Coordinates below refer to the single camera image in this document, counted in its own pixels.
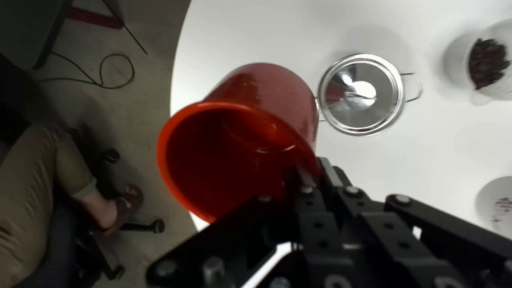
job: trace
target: white table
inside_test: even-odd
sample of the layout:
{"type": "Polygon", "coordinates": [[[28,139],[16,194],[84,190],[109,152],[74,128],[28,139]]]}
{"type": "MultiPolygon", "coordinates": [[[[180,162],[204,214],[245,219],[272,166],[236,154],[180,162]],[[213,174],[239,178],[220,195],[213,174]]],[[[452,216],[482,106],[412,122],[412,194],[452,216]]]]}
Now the white table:
{"type": "Polygon", "coordinates": [[[420,75],[423,98],[372,136],[346,136],[320,123],[317,155],[344,168],[375,200],[407,194],[484,224],[476,213],[479,190],[512,174],[512,102],[474,106],[447,80],[442,56],[456,37],[511,13],[509,0],[192,0],[172,114],[242,64],[285,66],[317,91],[336,59],[359,51],[384,56],[420,75]]]}

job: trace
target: khaki pants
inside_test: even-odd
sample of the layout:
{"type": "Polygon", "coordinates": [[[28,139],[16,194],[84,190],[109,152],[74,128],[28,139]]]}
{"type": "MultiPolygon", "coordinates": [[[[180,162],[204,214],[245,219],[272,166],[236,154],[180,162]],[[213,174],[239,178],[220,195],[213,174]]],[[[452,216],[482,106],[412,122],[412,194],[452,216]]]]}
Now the khaki pants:
{"type": "Polygon", "coordinates": [[[0,286],[29,277],[47,251],[55,181],[74,198],[95,190],[72,138],[31,126],[0,163],[0,286]]]}

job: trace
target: floor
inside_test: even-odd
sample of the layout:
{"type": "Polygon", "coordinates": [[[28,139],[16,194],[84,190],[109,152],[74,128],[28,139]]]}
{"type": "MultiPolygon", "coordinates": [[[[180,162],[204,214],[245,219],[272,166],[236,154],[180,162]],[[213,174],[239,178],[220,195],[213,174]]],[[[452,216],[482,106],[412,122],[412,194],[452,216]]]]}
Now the floor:
{"type": "MultiPolygon", "coordinates": [[[[146,286],[144,272],[149,262],[196,232],[189,214],[160,181],[156,165],[156,144],[170,112],[172,67],[188,5],[189,0],[124,0],[114,5],[148,54],[127,30],[68,19],[53,51],[71,58],[95,78],[100,77],[100,62],[106,54],[124,53],[136,69],[135,82],[120,90],[101,90],[74,82],[42,83],[45,98],[34,102],[29,110],[34,118],[87,126],[103,147],[116,147],[122,160],[109,168],[114,182],[119,187],[136,182],[146,192],[146,203],[138,219],[167,221],[167,232],[162,235],[124,232],[104,240],[103,246],[109,258],[112,262],[120,261],[127,274],[122,280],[103,278],[98,288],[146,286]]],[[[50,56],[34,77],[40,80],[82,75],[69,62],[50,56]]],[[[127,61],[106,62],[106,85],[119,85],[128,77],[127,61]]]]}

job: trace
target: red bucket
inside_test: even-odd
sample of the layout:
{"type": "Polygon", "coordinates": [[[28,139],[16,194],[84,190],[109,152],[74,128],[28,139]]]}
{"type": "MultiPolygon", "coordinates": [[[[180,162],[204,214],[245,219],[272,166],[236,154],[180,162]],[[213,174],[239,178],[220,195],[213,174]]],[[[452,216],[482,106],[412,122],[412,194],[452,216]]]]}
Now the red bucket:
{"type": "Polygon", "coordinates": [[[167,122],[159,168],[181,205],[213,222],[258,195],[285,200],[290,168],[319,178],[317,128],[314,94],[296,74],[248,64],[167,122]]]}

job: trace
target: brown food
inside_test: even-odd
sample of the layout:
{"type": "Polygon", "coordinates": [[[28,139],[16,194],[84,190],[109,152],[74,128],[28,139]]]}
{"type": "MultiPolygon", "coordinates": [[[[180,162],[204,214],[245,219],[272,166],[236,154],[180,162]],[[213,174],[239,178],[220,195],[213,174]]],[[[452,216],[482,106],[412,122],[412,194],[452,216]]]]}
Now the brown food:
{"type": "Polygon", "coordinates": [[[496,83],[509,66],[506,46],[492,38],[479,38],[469,54],[469,75],[477,90],[496,83]]]}

